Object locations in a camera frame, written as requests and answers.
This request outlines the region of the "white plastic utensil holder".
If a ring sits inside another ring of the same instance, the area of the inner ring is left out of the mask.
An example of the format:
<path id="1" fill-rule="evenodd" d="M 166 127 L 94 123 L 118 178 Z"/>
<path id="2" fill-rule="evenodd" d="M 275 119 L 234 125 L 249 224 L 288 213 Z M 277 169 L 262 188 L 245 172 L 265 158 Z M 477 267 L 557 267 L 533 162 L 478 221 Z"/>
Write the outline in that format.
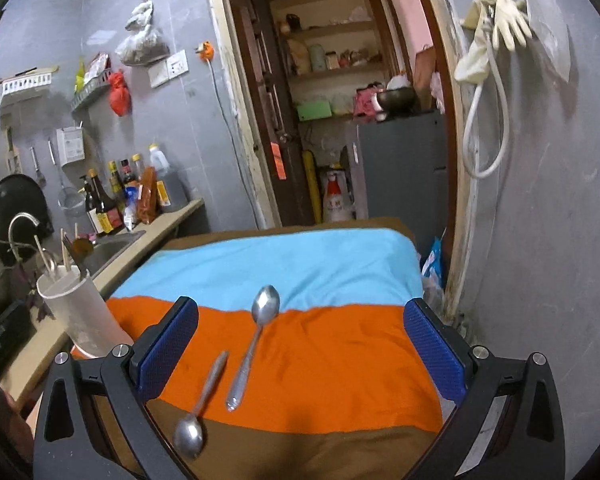
<path id="1" fill-rule="evenodd" d="M 84 356 L 101 358 L 117 344 L 132 346 L 133 339 L 109 311 L 91 275 L 82 276 L 77 266 L 61 266 L 53 278 L 43 274 L 36 290 Z"/>

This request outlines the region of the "steel spoon plain handle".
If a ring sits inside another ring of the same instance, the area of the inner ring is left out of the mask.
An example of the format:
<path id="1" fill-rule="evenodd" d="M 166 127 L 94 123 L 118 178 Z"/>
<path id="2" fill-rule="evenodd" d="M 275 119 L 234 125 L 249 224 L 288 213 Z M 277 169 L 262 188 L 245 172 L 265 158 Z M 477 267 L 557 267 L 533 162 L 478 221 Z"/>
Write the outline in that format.
<path id="1" fill-rule="evenodd" d="M 186 458 L 196 458 L 204 448 L 204 430 L 200 416 L 218 386 L 228 359 L 228 351 L 222 351 L 212 364 L 194 408 L 176 424 L 173 444 L 176 452 Z"/>

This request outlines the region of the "steel spoon patterned handle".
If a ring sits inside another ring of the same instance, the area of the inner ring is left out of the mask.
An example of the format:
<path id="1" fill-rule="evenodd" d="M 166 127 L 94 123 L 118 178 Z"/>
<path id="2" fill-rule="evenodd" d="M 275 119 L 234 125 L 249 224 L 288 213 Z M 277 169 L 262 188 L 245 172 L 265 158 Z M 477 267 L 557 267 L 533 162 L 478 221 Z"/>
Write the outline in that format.
<path id="1" fill-rule="evenodd" d="M 265 326 L 271 323 L 279 314 L 279 309 L 280 298 L 277 289 L 273 285 L 263 286 L 257 293 L 251 306 L 251 317 L 253 322 L 256 323 L 256 331 L 253 334 L 247 352 L 242 358 L 242 362 L 238 367 L 238 371 L 225 399 L 225 407 L 229 412 L 234 412 L 242 404 L 258 341 Z"/>

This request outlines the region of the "wooden chopstick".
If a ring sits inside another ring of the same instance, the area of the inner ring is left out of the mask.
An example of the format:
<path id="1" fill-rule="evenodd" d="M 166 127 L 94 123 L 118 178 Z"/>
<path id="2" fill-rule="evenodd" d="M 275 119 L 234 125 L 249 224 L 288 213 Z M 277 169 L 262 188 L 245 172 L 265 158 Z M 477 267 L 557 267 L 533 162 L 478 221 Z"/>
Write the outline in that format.
<path id="1" fill-rule="evenodd" d="M 34 237 L 35 246 L 38 250 L 38 254 L 42 260 L 42 263 L 45 266 L 46 275 L 53 282 L 56 280 L 56 263 L 55 260 L 46 252 L 45 248 L 42 246 L 40 239 L 37 235 Z"/>

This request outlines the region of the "dried plant branch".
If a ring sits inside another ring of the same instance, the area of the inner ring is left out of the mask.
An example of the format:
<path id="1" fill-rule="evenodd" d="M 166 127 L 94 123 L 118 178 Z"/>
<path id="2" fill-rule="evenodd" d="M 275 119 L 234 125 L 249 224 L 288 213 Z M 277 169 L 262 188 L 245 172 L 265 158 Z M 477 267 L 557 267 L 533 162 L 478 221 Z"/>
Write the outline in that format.
<path id="1" fill-rule="evenodd" d="M 57 269 L 58 255 L 47 248 L 45 250 L 55 260 Z M 35 310 L 38 322 L 44 318 L 54 318 L 36 289 L 36 282 L 45 273 L 45 266 L 35 247 L 23 249 L 21 260 L 17 261 L 9 249 L 8 241 L 0 240 L 0 278 L 7 278 L 10 301 L 22 300 L 28 308 Z"/>

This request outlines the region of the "blue white salt bag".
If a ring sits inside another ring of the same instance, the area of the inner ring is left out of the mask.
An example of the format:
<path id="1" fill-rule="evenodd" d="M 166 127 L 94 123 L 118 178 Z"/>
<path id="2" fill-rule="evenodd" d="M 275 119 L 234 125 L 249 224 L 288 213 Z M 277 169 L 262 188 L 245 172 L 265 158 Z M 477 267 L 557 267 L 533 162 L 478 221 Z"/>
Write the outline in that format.
<path id="1" fill-rule="evenodd" d="M 123 223 L 125 229 L 132 231 L 137 226 L 137 187 L 135 185 L 124 188 Z"/>

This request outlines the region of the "black wok pan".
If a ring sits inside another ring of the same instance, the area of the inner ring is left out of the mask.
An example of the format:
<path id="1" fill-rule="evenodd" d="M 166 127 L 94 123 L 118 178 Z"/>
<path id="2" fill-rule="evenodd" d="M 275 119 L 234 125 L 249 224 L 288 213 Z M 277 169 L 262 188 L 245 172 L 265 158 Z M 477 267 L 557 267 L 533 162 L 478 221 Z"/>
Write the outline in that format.
<path id="1" fill-rule="evenodd" d="M 9 221 L 18 212 L 28 212 L 40 220 L 40 240 L 53 234 L 54 227 L 42 188 L 25 174 L 10 174 L 0 181 L 0 240 L 7 240 Z"/>

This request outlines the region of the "grey mini fridge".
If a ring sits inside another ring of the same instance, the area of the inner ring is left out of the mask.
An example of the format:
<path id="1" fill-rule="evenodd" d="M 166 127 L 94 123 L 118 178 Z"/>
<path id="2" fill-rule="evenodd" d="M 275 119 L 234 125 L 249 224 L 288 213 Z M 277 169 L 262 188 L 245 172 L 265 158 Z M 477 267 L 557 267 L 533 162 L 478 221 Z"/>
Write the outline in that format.
<path id="1" fill-rule="evenodd" d="M 347 158 L 356 218 L 392 217 L 407 226 L 419 255 L 448 222 L 446 122 L 438 112 L 348 125 Z"/>

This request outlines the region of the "white hanging basket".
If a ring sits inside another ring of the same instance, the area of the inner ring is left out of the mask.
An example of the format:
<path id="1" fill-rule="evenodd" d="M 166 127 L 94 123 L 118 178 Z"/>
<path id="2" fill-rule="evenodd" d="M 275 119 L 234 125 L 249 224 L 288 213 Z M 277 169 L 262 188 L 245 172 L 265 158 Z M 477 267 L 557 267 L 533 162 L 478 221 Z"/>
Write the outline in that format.
<path id="1" fill-rule="evenodd" d="M 84 130 L 81 127 L 56 130 L 59 165 L 65 167 L 85 159 Z"/>

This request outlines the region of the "dark bowl on fridge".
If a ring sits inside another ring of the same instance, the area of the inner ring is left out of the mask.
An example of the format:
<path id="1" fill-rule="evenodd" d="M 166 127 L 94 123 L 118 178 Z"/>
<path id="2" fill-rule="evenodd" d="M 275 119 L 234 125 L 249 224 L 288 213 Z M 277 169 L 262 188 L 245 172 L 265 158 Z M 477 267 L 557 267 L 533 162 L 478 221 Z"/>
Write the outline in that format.
<path id="1" fill-rule="evenodd" d="M 412 87 L 386 89 L 376 94 L 380 109 L 389 116 L 410 117 L 419 113 L 419 98 Z"/>

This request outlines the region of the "clear bag dried goods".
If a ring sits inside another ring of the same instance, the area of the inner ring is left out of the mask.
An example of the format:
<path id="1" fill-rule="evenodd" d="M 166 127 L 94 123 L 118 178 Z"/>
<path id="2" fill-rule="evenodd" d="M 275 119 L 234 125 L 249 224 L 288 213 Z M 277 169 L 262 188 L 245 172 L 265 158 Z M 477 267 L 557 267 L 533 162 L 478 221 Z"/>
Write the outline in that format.
<path id="1" fill-rule="evenodd" d="M 114 50 L 123 65 L 147 66 L 169 56 L 169 45 L 154 25 L 152 0 L 136 6 L 124 28 L 128 36 Z"/>

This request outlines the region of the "wooden storage shelf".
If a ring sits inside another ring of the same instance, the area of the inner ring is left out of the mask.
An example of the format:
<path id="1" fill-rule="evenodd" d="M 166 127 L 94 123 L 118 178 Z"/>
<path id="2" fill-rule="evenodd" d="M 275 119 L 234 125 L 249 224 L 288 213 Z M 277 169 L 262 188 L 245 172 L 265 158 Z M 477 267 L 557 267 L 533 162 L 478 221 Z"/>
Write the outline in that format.
<path id="1" fill-rule="evenodd" d="M 382 0 L 268 0 L 300 122 L 348 118 L 403 68 Z"/>

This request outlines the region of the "metal wall shelf rack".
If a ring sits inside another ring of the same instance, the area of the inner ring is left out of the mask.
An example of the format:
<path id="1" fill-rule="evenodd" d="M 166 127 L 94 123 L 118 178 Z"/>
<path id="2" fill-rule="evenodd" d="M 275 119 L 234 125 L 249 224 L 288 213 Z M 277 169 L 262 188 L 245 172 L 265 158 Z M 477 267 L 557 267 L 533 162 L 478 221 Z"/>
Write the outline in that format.
<path id="1" fill-rule="evenodd" d="M 108 92 L 111 75 L 112 69 L 108 67 L 87 84 L 84 84 L 84 87 L 74 95 L 71 101 L 71 111 L 75 113 L 77 110 L 82 110 L 83 107 L 91 105 L 100 96 Z"/>

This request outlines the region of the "white wall socket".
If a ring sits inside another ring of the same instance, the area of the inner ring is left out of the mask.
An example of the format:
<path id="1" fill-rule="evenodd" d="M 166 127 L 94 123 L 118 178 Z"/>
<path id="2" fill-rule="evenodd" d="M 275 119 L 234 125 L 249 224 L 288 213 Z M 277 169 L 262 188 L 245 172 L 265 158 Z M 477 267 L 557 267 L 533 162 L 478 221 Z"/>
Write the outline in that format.
<path id="1" fill-rule="evenodd" d="M 189 71 L 188 59 L 185 50 L 152 64 L 148 67 L 148 77 L 151 88 L 155 89 L 178 78 Z"/>

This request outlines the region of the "clear plastic wall bag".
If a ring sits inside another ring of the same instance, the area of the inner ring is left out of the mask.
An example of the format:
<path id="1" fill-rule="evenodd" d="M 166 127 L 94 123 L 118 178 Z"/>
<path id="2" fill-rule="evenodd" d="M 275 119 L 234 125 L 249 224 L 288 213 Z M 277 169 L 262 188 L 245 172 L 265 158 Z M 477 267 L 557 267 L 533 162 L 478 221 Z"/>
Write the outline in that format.
<path id="1" fill-rule="evenodd" d="M 571 70 L 569 30 L 557 0 L 526 0 L 529 24 L 553 67 L 568 82 Z"/>

